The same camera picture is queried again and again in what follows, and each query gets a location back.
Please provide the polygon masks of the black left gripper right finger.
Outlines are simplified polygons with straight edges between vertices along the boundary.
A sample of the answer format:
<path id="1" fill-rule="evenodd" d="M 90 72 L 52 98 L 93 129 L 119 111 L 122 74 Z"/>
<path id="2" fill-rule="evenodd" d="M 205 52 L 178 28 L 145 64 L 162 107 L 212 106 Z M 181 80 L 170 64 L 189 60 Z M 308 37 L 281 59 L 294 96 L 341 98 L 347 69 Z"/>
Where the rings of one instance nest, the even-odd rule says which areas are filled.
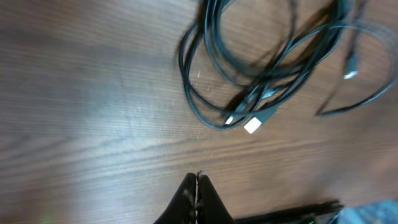
<path id="1" fill-rule="evenodd" d="M 207 175 L 198 176 L 197 196 L 198 224 L 234 224 L 234 219 Z"/>

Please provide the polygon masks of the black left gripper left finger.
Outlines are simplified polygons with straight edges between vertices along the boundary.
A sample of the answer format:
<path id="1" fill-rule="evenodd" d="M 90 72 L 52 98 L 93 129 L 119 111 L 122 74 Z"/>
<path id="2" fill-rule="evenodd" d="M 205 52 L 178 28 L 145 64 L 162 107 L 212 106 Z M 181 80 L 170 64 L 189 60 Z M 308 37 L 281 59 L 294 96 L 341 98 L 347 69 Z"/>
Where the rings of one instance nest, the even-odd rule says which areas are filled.
<path id="1" fill-rule="evenodd" d="M 154 224 L 195 223 L 196 187 L 196 175 L 188 173 L 179 185 L 167 208 Z"/>

